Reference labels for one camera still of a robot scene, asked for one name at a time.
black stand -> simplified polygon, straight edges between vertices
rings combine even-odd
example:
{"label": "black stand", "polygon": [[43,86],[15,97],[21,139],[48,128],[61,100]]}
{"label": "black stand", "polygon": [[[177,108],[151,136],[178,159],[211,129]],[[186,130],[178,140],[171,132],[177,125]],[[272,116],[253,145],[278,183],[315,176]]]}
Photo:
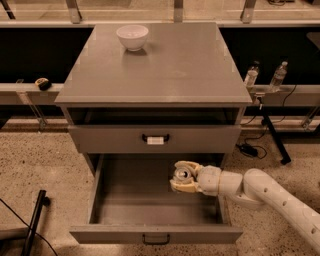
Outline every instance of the black stand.
{"label": "black stand", "polygon": [[46,197],[45,190],[40,190],[39,195],[38,195],[38,199],[37,199],[37,203],[34,208],[32,219],[30,222],[28,234],[27,234],[26,240],[24,242],[21,256],[29,256],[30,255],[33,239],[36,234],[36,230],[38,227],[38,223],[39,223],[39,219],[40,219],[41,210],[42,210],[43,205],[45,205],[45,206],[50,205],[50,199],[48,197]]}
{"label": "black stand", "polygon": [[287,163],[290,163],[291,162],[291,158],[288,155],[287,150],[283,146],[283,143],[282,143],[279,135],[277,134],[276,130],[274,129],[274,126],[273,126],[273,124],[272,124],[267,112],[265,111],[265,109],[263,107],[261,108],[260,111],[261,111],[262,116],[264,118],[263,121],[267,124],[267,126],[269,128],[269,131],[270,131],[270,133],[272,135],[272,138],[273,138],[274,142],[277,144],[277,147],[278,147],[278,149],[279,149],[279,151],[280,151],[280,153],[281,153],[281,155],[283,157],[283,159],[281,160],[281,163],[283,165],[285,165]]}
{"label": "black stand", "polygon": [[16,228],[0,232],[0,249],[1,241],[25,239],[21,256],[29,256],[38,227],[42,206],[48,205],[50,205],[50,199],[46,197],[46,191],[40,190],[29,228]]}

speckled floor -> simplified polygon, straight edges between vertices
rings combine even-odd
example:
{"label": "speckled floor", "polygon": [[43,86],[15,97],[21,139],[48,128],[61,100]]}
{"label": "speckled floor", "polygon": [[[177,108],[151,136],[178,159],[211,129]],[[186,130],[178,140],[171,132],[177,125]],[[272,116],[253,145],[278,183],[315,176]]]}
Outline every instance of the speckled floor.
{"label": "speckled floor", "polygon": [[[242,135],[256,137],[257,134]],[[244,157],[237,149],[226,170],[245,173],[260,168],[297,198],[320,211],[319,144],[285,146],[292,162],[283,166],[281,155],[269,135],[254,144],[266,148],[266,158]],[[232,225],[243,228],[232,245],[79,245],[69,227],[86,223],[93,176],[66,132],[0,132],[0,196],[23,219],[30,221],[40,189],[47,191],[51,206],[43,208],[38,232],[46,237],[58,255],[316,255],[314,250],[273,209],[255,212],[228,200]],[[0,204],[0,229],[23,224]],[[9,244],[5,255],[20,255],[22,241]],[[36,238],[31,255],[53,255]]]}

plastic bottle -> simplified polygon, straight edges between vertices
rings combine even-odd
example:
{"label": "plastic bottle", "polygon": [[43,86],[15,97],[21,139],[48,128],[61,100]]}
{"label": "plastic bottle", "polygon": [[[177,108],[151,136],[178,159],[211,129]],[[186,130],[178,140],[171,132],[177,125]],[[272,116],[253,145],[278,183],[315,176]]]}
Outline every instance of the plastic bottle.
{"label": "plastic bottle", "polygon": [[284,78],[286,77],[288,70],[288,62],[283,61],[279,67],[277,67],[274,72],[273,78],[270,82],[270,87],[272,92],[279,91],[280,85],[282,84]]}
{"label": "plastic bottle", "polygon": [[248,91],[252,90],[259,75],[259,64],[259,61],[254,61],[253,65],[248,68],[246,78],[244,79],[244,85],[247,87]]}

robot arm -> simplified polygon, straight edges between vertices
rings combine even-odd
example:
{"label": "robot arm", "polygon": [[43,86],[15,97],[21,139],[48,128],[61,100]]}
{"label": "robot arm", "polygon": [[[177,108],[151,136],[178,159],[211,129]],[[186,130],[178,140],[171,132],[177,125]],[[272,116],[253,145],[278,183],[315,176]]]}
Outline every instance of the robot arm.
{"label": "robot arm", "polygon": [[170,184],[173,190],[201,192],[209,196],[224,195],[253,210],[265,204],[277,210],[320,254],[320,215],[286,191],[272,177],[259,169],[245,175],[221,171],[214,166],[180,161]]}

small black object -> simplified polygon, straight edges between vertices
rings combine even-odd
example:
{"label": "small black object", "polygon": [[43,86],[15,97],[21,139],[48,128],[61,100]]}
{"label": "small black object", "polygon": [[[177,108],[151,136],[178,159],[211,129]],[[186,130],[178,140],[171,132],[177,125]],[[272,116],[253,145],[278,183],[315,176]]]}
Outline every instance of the small black object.
{"label": "small black object", "polygon": [[35,84],[41,91],[46,91],[51,87],[51,82],[47,78],[39,78]]}
{"label": "small black object", "polygon": [[256,150],[254,147],[252,147],[251,145],[249,144],[242,144],[242,145],[239,145],[238,146],[240,151],[247,154],[247,155],[250,155],[250,156],[253,156],[253,157],[257,157],[258,156],[258,150]]}

